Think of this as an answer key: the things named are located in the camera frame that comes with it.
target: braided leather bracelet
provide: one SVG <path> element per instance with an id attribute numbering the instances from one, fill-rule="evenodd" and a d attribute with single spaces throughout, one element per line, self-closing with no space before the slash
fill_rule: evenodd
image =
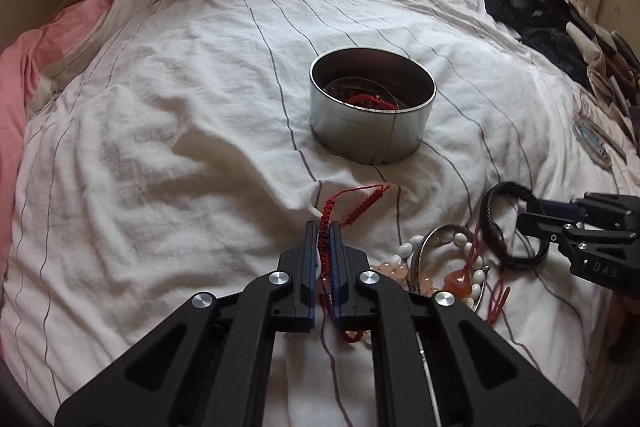
<path id="1" fill-rule="evenodd" d="M 480 229 L 482 230 L 482 238 L 486 245 L 495 253 L 498 259 L 500 259 L 500 264 L 503 268 L 526 270 L 542 263 L 549 250 L 548 241 L 540 241 L 538 253 L 533 257 L 516 257 L 509 254 L 507 246 L 504 243 L 502 230 L 492 217 L 492 204 L 496 196 L 512 196 L 513 198 L 518 198 L 519 200 L 526 201 L 529 210 L 532 212 L 545 214 L 542 204 L 527 187 L 518 185 L 515 182 L 500 182 L 494 185 L 494 187 L 490 188 L 484 195 L 480 205 Z"/>

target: bed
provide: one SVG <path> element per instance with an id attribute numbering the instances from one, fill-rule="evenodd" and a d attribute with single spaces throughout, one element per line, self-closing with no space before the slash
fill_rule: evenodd
<path id="1" fill-rule="evenodd" d="M 618 124 L 482 0 L 114 0 L 104 21 L 47 69 L 63 89 L 30 108 L 15 188 L 0 337 L 51 422 L 191 295 L 228 295 L 273 270 L 344 188 L 391 187 L 343 233 L 375 263 L 442 223 L 475 226 L 501 180 L 562 201 L 640 195 L 640 160 Z M 355 164 L 311 132 L 309 66 L 354 45 L 409 57 L 436 80 L 422 144 L 404 162 Z M 580 111 L 626 164 L 593 163 L 572 133 Z M 345 197 L 335 216 L 357 204 Z M 525 255 L 516 215 L 505 204 L 498 222 Z M 507 282 L 495 330 L 593 414 L 610 292 L 572 277 L 555 247 Z M 375 424 L 369 348 L 320 320 L 277 338 L 264 425 Z"/>

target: metal tin can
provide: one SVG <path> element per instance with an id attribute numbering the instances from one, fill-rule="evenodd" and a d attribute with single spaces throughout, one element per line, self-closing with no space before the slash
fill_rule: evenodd
<path id="1" fill-rule="evenodd" d="M 316 58 L 310 77 L 311 129 L 330 151 L 384 165 L 404 160 L 420 146 L 436 84 L 414 60 L 376 48 L 342 48 Z M 397 109 L 346 102 L 355 94 Z"/>

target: silver rivet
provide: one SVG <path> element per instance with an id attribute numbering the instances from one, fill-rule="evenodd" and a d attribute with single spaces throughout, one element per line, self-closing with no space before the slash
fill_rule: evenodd
<path id="1" fill-rule="evenodd" d="M 198 293 L 191 299 L 191 304 L 193 304 L 195 308 L 208 308 L 213 304 L 213 297 L 208 293 Z"/>
<path id="2" fill-rule="evenodd" d="M 269 282 L 281 286 L 289 282 L 289 274 L 287 272 L 272 272 L 269 274 Z"/>
<path id="3" fill-rule="evenodd" d="M 434 299 L 440 306 L 451 306 L 456 298 L 453 296 L 453 293 L 449 292 L 438 292 L 436 293 Z"/>
<path id="4" fill-rule="evenodd" d="M 362 272 L 360 274 L 360 280 L 365 284 L 375 284 L 380 280 L 380 275 L 371 270 L 367 270 L 366 272 Z"/>

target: orange stone pendant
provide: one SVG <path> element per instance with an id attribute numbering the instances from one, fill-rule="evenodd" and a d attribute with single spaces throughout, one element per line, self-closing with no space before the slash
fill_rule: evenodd
<path id="1" fill-rule="evenodd" d="M 444 278 L 444 291 L 453 293 L 458 299 L 471 294 L 471 277 L 466 270 L 456 270 Z"/>

